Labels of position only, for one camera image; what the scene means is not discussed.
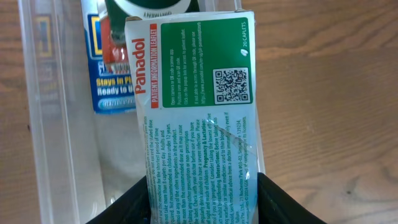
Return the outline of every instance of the clear plastic bin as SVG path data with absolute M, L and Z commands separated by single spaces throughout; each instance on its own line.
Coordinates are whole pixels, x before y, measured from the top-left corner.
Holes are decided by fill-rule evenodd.
M 145 175 L 136 114 L 94 114 L 80 0 L 19 0 L 19 10 L 42 223 L 86 223 Z

